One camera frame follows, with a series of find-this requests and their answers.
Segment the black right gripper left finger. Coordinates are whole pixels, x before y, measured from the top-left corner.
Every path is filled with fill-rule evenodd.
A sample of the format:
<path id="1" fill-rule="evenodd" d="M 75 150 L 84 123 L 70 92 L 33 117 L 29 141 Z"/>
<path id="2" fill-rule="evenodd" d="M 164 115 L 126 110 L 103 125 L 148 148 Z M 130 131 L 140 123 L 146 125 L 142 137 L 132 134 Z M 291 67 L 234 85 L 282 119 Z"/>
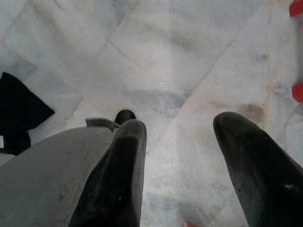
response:
<path id="1" fill-rule="evenodd" d="M 146 126 L 128 120 L 89 175 L 68 227 L 140 227 Z"/>

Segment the black robot foot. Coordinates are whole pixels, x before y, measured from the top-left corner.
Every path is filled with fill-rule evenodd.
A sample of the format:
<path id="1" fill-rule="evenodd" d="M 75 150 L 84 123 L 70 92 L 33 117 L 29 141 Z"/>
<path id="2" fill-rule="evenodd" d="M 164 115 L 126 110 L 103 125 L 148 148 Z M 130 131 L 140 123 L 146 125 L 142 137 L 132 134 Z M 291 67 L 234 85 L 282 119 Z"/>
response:
<path id="1" fill-rule="evenodd" d="M 136 116 L 133 111 L 124 109 L 118 112 L 115 118 L 115 123 L 118 125 L 122 125 L 124 122 L 128 120 L 136 119 Z"/>

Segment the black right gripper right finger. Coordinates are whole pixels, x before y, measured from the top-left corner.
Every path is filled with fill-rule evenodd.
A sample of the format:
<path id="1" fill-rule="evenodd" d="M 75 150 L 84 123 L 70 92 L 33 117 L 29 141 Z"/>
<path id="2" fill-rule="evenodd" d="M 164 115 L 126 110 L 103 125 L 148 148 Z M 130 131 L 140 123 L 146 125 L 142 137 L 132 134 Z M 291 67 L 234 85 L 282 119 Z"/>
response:
<path id="1" fill-rule="evenodd" d="M 303 227 L 303 168 L 238 113 L 218 114 L 213 128 L 249 227 Z"/>

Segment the plain black garment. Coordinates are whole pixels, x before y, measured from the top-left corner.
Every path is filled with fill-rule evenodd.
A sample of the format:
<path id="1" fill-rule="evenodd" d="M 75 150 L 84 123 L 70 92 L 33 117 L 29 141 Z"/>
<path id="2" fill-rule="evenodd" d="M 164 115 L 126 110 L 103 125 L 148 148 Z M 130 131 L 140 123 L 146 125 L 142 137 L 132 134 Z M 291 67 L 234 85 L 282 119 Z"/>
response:
<path id="1" fill-rule="evenodd" d="M 0 154 L 19 155 L 31 147 L 28 134 L 55 114 L 19 79 L 6 72 L 0 78 Z"/>

